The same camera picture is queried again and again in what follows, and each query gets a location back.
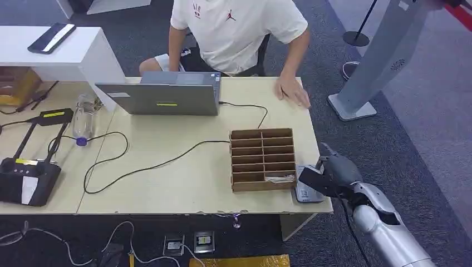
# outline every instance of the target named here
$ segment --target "jordan logo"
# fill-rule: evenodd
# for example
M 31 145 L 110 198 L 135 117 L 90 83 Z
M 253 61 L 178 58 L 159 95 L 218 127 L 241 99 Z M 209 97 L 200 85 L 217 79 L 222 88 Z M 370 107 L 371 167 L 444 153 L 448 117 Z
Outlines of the jordan logo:
M 236 21 L 236 19 L 234 19 L 233 16 L 231 15 L 231 11 L 232 9 L 229 10 L 228 16 L 226 17 L 226 21 L 228 21 L 229 19 Z

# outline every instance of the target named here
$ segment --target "black shorts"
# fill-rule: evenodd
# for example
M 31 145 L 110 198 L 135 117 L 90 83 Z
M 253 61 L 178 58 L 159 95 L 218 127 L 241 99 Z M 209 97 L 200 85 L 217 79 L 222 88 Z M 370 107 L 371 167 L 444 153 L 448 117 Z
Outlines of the black shorts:
M 180 63 L 185 71 L 202 71 L 202 72 L 218 72 L 200 57 L 200 49 L 198 47 L 185 48 L 180 55 Z

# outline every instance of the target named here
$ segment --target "laptop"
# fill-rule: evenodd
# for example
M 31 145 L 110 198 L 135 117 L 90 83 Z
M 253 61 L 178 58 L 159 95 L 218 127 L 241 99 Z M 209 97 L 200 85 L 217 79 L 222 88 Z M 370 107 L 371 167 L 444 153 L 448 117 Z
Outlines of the laptop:
M 129 114 L 216 116 L 219 72 L 145 72 L 141 83 L 96 83 Z

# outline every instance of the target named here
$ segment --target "man's arm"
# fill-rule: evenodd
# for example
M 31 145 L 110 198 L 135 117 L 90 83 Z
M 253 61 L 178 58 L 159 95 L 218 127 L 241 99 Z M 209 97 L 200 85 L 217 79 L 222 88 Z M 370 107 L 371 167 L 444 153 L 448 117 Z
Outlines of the man's arm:
M 180 53 L 184 43 L 186 30 L 169 28 L 169 71 L 179 71 Z
M 305 108 L 310 107 L 309 97 L 307 92 L 296 80 L 295 75 L 298 66 L 303 60 L 303 55 L 308 48 L 308 44 L 309 30 L 307 28 L 300 36 L 288 44 L 287 59 L 285 60 L 285 65 L 283 66 L 275 87 L 276 95 L 280 100 L 286 95 L 290 100 Z

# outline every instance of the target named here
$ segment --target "dark carpet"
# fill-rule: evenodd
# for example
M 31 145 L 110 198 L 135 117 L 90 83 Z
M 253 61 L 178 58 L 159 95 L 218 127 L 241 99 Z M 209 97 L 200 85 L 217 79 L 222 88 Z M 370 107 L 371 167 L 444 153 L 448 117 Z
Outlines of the dark carpet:
M 311 96 L 310 113 L 318 141 L 329 143 L 350 157 L 365 180 L 380 185 L 398 209 L 419 243 L 438 266 L 472 266 L 472 243 L 441 193 L 431 173 L 401 126 L 389 103 L 379 93 L 371 103 L 378 115 L 341 122 L 331 110 L 327 96 L 343 86 L 339 74 L 347 60 L 359 59 L 357 51 L 342 41 L 344 29 L 326 0 L 296 1 L 310 24 L 311 44 L 298 74 Z M 142 60 L 165 53 L 171 1 L 153 1 L 141 7 L 92 16 L 74 15 L 78 26 L 100 26 L 127 76 L 138 74 Z M 282 69 L 286 47 L 273 38 L 265 65 L 270 75 Z M 217 251 L 209 257 L 290 255 L 292 266 L 365 266 L 349 235 L 342 209 L 334 200 L 334 215 L 318 215 L 288 242 L 281 242 L 278 216 L 246 215 L 242 228 L 215 216 L 3 216 L 0 233 L 17 230 L 24 219 L 32 226 L 50 229 L 70 240 L 77 262 L 95 256 L 113 228 L 132 220 L 136 226 L 135 249 L 142 259 L 161 255 L 164 233 L 217 231 Z M 114 242 L 129 249 L 130 229 L 124 226 Z M 385 266 L 363 236 L 361 242 L 372 266 Z M 189 254 L 180 257 L 188 265 Z M 42 233 L 28 233 L 20 243 L 0 248 L 0 266 L 70 266 L 66 248 Z M 120 266 L 127 266 L 126 256 Z M 148 266 L 174 266 L 163 260 Z

